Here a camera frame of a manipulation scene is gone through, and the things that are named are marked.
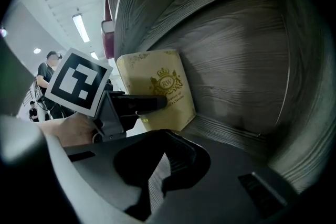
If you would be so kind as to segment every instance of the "marker card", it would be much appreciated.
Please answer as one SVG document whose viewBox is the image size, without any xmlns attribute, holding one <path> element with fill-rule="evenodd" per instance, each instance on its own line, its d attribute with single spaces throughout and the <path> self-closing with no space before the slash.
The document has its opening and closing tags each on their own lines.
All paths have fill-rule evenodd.
<svg viewBox="0 0 336 224">
<path fill-rule="evenodd" d="M 93 117 L 112 69 L 108 64 L 71 48 L 59 63 L 45 96 Z"/>
</svg>

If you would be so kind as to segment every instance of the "ceiling light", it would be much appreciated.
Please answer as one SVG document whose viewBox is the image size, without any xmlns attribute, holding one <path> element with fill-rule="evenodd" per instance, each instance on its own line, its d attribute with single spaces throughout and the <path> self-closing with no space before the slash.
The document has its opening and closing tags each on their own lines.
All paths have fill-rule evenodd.
<svg viewBox="0 0 336 224">
<path fill-rule="evenodd" d="M 93 51 L 93 52 L 91 52 L 90 54 L 91 54 L 91 56 L 92 56 L 93 58 L 95 58 L 95 59 L 99 60 L 99 59 L 98 59 L 98 57 L 97 57 L 97 55 L 96 55 L 96 53 L 95 53 L 94 51 Z"/>
<path fill-rule="evenodd" d="M 5 29 L 5 28 L 0 28 L 0 34 L 1 34 L 3 37 L 7 36 L 7 31 L 6 31 L 6 29 Z"/>
<path fill-rule="evenodd" d="M 84 42 L 89 42 L 90 39 L 89 39 L 88 34 L 86 33 L 82 15 L 81 14 L 74 15 L 72 17 L 72 20 L 74 20 L 73 22 L 75 23 L 78 33 L 80 34 L 80 37 L 82 38 L 82 40 Z"/>
</svg>

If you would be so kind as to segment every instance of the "person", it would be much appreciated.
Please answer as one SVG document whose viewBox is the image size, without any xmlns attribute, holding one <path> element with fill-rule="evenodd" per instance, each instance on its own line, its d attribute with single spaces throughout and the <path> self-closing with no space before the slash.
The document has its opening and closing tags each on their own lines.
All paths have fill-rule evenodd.
<svg viewBox="0 0 336 224">
<path fill-rule="evenodd" d="M 36 123 L 44 135 L 55 135 L 63 147 L 92 143 L 95 125 L 86 116 L 76 112 L 65 118 Z"/>
<path fill-rule="evenodd" d="M 66 108 L 54 101 L 45 97 L 47 87 L 54 74 L 54 68 L 58 66 L 60 56 L 55 52 L 51 51 L 47 55 L 47 61 L 40 64 L 37 71 L 36 83 L 41 89 L 43 95 L 42 101 L 44 102 L 46 108 L 50 111 L 50 115 L 53 119 L 61 119 L 63 117 L 71 116 L 74 111 Z"/>
<path fill-rule="evenodd" d="M 33 122 L 38 122 L 38 115 L 37 115 L 37 110 L 35 108 L 35 102 L 31 101 L 30 106 L 31 106 L 31 108 L 29 109 L 29 118 Z"/>
</svg>

